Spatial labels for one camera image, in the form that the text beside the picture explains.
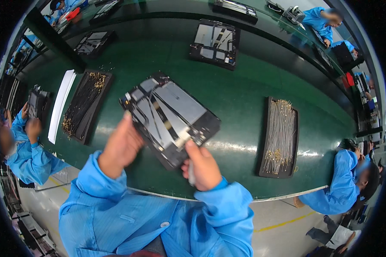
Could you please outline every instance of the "blue anti-static coat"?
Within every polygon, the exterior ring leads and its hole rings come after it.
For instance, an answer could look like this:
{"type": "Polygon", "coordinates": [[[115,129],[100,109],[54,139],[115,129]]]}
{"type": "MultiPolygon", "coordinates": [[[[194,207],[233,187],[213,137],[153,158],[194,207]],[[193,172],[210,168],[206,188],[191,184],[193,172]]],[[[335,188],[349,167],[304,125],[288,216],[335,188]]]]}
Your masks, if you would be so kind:
{"type": "Polygon", "coordinates": [[[160,235],[168,257],[252,256],[251,194],[222,182],[196,192],[200,202],[139,195],[127,190],[125,171],[107,177],[90,155],[60,207],[59,232],[70,257],[129,255],[160,235]]]}
{"type": "Polygon", "coordinates": [[[64,15],[65,13],[69,12],[72,10],[75,5],[80,3],[80,0],[65,0],[65,7],[63,9],[58,10],[57,12],[57,17],[56,17],[56,22],[59,22],[60,17],[64,15]]]}
{"type": "Polygon", "coordinates": [[[301,195],[299,199],[314,211],[326,215],[347,212],[360,194],[359,188],[355,185],[359,174],[369,165],[370,161],[366,157],[360,167],[355,168],[357,163],[358,160],[354,152],[339,151],[335,156],[334,173],[330,187],[301,195]]]}
{"type": "Polygon", "coordinates": [[[17,146],[17,151],[6,161],[11,171],[26,184],[36,182],[44,184],[48,177],[59,172],[67,163],[45,151],[39,143],[30,144],[29,137],[23,131],[27,119],[21,118],[20,111],[13,121],[11,131],[15,141],[22,141],[17,146]]]}
{"type": "Polygon", "coordinates": [[[349,52],[352,52],[353,49],[355,49],[355,46],[352,45],[352,44],[351,44],[349,41],[347,41],[347,40],[342,40],[342,41],[334,42],[334,43],[332,44],[332,47],[339,46],[339,45],[341,45],[343,42],[346,44],[347,48],[349,49],[349,52]]]}
{"type": "Polygon", "coordinates": [[[306,17],[303,19],[303,23],[311,26],[322,39],[328,39],[330,45],[333,44],[333,31],[332,26],[326,26],[328,22],[325,18],[320,16],[320,12],[324,11],[323,7],[315,7],[310,10],[304,11],[306,17]]]}

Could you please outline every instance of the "factory floor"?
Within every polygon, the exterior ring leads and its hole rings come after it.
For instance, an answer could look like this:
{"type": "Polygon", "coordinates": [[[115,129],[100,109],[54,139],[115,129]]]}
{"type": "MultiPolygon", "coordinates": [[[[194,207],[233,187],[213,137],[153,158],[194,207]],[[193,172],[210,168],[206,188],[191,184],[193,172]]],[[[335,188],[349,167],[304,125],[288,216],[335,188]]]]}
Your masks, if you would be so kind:
{"type": "MultiPolygon", "coordinates": [[[[68,168],[69,179],[77,177],[79,172],[74,167],[68,168]]],[[[60,185],[61,182],[51,176],[42,188],[60,185]]],[[[35,192],[31,188],[19,188],[24,210],[32,213],[33,218],[43,228],[49,230],[51,240],[57,245],[57,252],[67,257],[58,231],[58,212],[67,199],[70,186],[52,188],[35,192]]],[[[308,206],[295,208],[281,200],[255,202],[250,205],[254,211],[254,234],[252,247],[256,257],[304,257],[319,243],[306,236],[312,227],[326,231],[323,215],[314,212],[308,206]]],[[[340,215],[331,215],[335,221],[340,215]]]]}

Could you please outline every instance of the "black hair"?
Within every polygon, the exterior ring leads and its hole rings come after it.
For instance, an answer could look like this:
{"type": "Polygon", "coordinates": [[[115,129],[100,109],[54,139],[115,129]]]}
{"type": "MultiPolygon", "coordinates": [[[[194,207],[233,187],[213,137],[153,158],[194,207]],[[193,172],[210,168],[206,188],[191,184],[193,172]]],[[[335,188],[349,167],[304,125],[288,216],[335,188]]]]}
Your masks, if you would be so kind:
{"type": "Polygon", "coordinates": [[[337,16],[340,17],[341,20],[345,19],[345,16],[343,15],[343,13],[339,9],[330,8],[330,9],[328,9],[328,13],[336,14],[337,16]]]}
{"type": "Polygon", "coordinates": [[[373,162],[369,166],[368,184],[360,191],[357,196],[356,202],[350,208],[352,211],[360,210],[363,205],[374,195],[377,187],[379,186],[379,167],[373,162]]]}
{"type": "Polygon", "coordinates": [[[57,10],[57,3],[61,3],[62,0],[52,0],[52,2],[50,3],[50,10],[52,11],[56,11],[57,10]]]}
{"type": "Polygon", "coordinates": [[[356,52],[357,52],[357,59],[358,59],[362,54],[360,53],[359,49],[357,49],[357,48],[354,48],[354,49],[355,49],[356,52]]]}
{"type": "Polygon", "coordinates": [[[381,159],[379,160],[379,163],[377,164],[378,167],[381,167],[380,178],[379,178],[379,185],[383,183],[383,176],[384,176],[384,166],[381,164],[381,159]]]}
{"type": "Polygon", "coordinates": [[[21,52],[17,52],[14,56],[14,64],[19,64],[21,60],[23,59],[24,54],[21,52]]]}

